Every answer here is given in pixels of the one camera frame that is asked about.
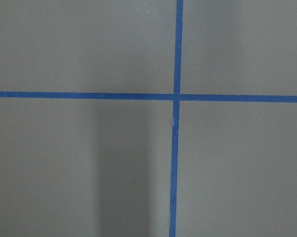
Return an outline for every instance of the blue painter's tape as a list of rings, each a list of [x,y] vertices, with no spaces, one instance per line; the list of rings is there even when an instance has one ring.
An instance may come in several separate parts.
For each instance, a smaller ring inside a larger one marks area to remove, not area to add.
[[[180,83],[181,83],[181,67],[182,67],[183,6],[184,6],[184,1],[177,0],[169,237],[176,236],[178,138],[179,138]]]
[[[235,102],[273,102],[297,103],[297,96],[292,95],[206,95],[182,94],[182,101],[235,101]]]
[[[63,99],[104,99],[104,100],[173,100],[173,94],[140,93],[77,93],[77,92],[22,92],[0,91],[5,98],[63,98]]]

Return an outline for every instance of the gray surface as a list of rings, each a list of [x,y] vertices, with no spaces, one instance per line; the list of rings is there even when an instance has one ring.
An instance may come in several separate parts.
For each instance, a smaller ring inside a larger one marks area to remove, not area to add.
[[[178,236],[297,237],[297,104],[182,102]]]
[[[0,90],[171,93],[175,0],[0,0]]]
[[[297,0],[188,0],[182,93],[297,95]]]
[[[167,236],[172,103],[0,99],[0,237]]]

